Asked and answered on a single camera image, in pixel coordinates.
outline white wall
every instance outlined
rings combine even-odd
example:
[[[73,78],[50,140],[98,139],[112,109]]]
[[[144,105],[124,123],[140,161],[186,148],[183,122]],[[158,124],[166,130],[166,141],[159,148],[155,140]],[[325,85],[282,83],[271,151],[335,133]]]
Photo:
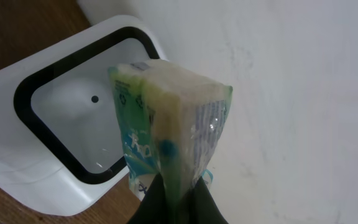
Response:
[[[78,0],[234,87],[210,162],[229,223],[358,223],[358,1]]]

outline crumpled plastic package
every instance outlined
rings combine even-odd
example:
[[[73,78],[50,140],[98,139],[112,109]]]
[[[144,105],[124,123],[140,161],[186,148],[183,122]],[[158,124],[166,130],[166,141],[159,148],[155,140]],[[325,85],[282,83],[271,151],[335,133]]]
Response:
[[[161,173],[174,210],[205,173],[229,114],[232,87],[164,60],[120,64],[109,69],[109,79],[129,187],[142,200]]]

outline brown floor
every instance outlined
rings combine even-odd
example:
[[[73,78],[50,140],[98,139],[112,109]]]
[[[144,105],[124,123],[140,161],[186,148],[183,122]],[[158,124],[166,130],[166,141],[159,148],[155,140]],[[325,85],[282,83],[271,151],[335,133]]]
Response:
[[[0,0],[0,69],[89,26],[75,0]],[[139,203],[127,177],[72,217],[35,212],[0,189],[0,223],[125,223]]]

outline white surface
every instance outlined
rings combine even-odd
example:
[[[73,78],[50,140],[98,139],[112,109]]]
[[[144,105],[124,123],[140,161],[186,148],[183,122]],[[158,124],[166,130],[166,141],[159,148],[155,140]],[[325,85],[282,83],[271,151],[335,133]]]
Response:
[[[13,107],[14,92],[25,77],[125,26],[143,30],[165,58],[139,20],[120,16],[0,70],[0,188],[24,205],[42,213],[74,215],[95,203],[128,173],[125,167],[103,184],[80,182],[19,120]]]
[[[32,95],[36,115],[89,172],[104,172],[124,155],[108,68],[148,59],[141,42],[126,39]],[[97,103],[91,101],[93,96]]]
[[[234,87],[209,168],[229,223],[358,223],[358,1],[79,0],[141,18],[170,61]]]

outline black dot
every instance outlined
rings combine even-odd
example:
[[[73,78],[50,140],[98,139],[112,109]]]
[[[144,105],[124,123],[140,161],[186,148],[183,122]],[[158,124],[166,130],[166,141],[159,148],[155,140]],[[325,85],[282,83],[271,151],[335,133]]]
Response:
[[[91,100],[92,100],[93,103],[97,103],[99,101],[99,97],[92,96]]]

